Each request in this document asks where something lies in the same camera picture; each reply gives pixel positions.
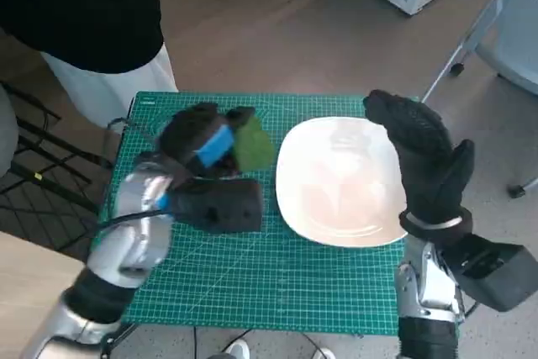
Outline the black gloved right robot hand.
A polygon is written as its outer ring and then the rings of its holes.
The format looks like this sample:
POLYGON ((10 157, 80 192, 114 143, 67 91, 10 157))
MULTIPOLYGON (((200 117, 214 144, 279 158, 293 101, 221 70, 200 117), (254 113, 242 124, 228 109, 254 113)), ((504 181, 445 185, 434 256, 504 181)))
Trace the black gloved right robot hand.
POLYGON ((474 142, 454 146, 440 115, 424 103, 373 90, 363 104, 367 118, 385 128, 397 151, 407 210, 426 224, 459 216, 474 172, 474 142))

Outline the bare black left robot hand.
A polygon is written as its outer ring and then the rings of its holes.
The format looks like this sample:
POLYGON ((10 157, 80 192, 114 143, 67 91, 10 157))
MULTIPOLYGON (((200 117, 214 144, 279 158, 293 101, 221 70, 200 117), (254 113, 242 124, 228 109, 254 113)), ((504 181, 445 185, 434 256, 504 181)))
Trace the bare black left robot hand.
POLYGON ((176 113, 159 136, 159 151, 195 177, 233 177, 240 174, 235 136, 255 116, 253 107, 224 113, 217 103, 202 102, 176 113))

